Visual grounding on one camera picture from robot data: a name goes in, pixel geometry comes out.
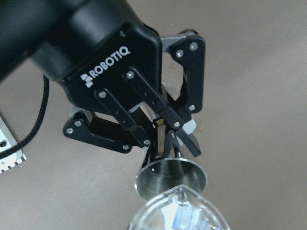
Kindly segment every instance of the silver bolt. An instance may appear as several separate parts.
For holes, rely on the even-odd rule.
[[[126,78],[127,78],[127,79],[133,79],[133,78],[134,78],[134,72],[128,71],[128,72],[126,73]]]
[[[182,58],[183,57],[183,50],[182,49],[180,49],[180,50],[177,50],[177,52],[176,52],[176,57],[177,58]]]
[[[143,143],[144,145],[150,145],[150,140],[145,140]]]
[[[189,106],[189,110],[190,110],[190,111],[194,111],[194,110],[195,110],[195,105],[193,105],[193,104],[190,105],[190,106]]]
[[[82,125],[81,121],[75,121],[75,126],[80,127]]]
[[[195,50],[197,50],[197,48],[198,48],[198,44],[196,42],[192,42],[190,44],[190,50],[191,51],[195,51]]]
[[[106,92],[105,91],[101,91],[98,93],[98,97],[100,98],[105,98],[106,97]]]
[[[177,121],[177,122],[174,123],[174,126],[175,126],[176,128],[178,128],[178,127],[180,127],[180,123]]]
[[[129,146],[128,145],[123,145],[123,150],[128,150]]]
[[[68,134],[73,134],[73,128],[67,128],[67,129],[66,129],[66,132],[67,132]]]

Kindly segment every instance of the robotiq logo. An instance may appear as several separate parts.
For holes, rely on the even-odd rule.
[[[87,88],[90,88],[93,85],[93,79],[98,77],[100,74],[102,74],[104,71],[106,71],[109,67],[113,66],[116,61],[119,61],[123,58],[123,56],[126,56],[130,54],[130,51],[127,47],[122,46],[119,48],[119,50],[115,51],[113,54],[111,54],[109,57],[105,59],[105,61],[100,62],[98,66],[94,67],[94,70],[91,70],[85,74],[82,74],[80,77],[83,81],[85,81],[85,85]]]

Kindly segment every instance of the brown surface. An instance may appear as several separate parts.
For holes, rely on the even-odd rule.
[[[307,226],[306,1],[129,0],[162,35],[196,29],[207,42],[196,115],[205,198],[234,230]],[[181,74],[167,59],[164,74]],[[0,85],[0,112],[22,139],[42,78],[25,62]],[[70,104],[51,84],[28,160],[0,175],[1,230],[124,230],[143,205],[133,183],[143,153],[122,155],[65,138]]]

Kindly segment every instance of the clear glass container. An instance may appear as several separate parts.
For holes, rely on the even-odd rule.
[[[151,199],[135,215],[128,230],[230,230],[222,214],[186,185]]]

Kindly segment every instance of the black cable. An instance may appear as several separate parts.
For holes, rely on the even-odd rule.
[[[43,99],[42,103],[39,109],[39,113],[36,119],[36,122],[31,130],[31,132],[18,144],[15,146],[3,151],[0,153],[0,159],[5,158],[7,156],[10,156],[11,154],[17,152],[18,150],[22,149],[24,146],[26,146],[37,134],[40,126],[42,125],[44,116],[45,116],[45,111],[48,103],[48,97],[49,97],[49,79],[44,76],[44,93],[43,93]]]

